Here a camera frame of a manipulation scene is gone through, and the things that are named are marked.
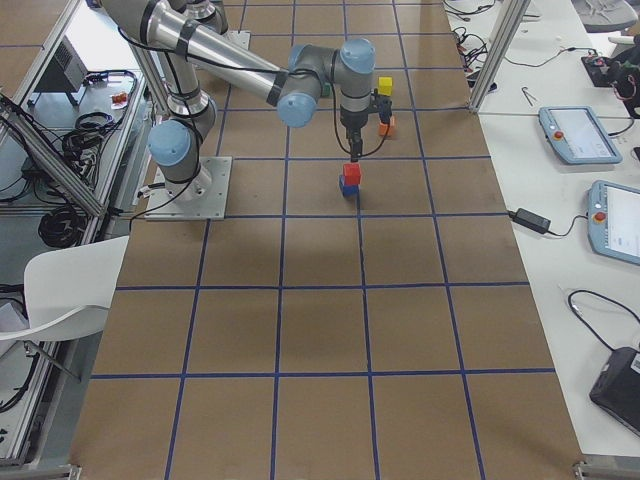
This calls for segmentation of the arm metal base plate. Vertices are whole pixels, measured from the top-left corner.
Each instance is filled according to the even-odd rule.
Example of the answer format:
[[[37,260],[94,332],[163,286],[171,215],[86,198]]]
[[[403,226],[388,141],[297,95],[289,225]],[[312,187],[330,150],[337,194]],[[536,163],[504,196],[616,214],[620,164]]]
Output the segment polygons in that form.
[[[148,198],[145,220],[151,221],[196,221],[223,220],[225,217],[229,182],[233,159],[230,156],[200,158],[202,171],[185,193],[176,200],[171,193],[178,194],[175,187],[153,189]]]
[[[249,49],[251,32],[248,30],[227,30],[223,36],[232,44],[243,48]]]

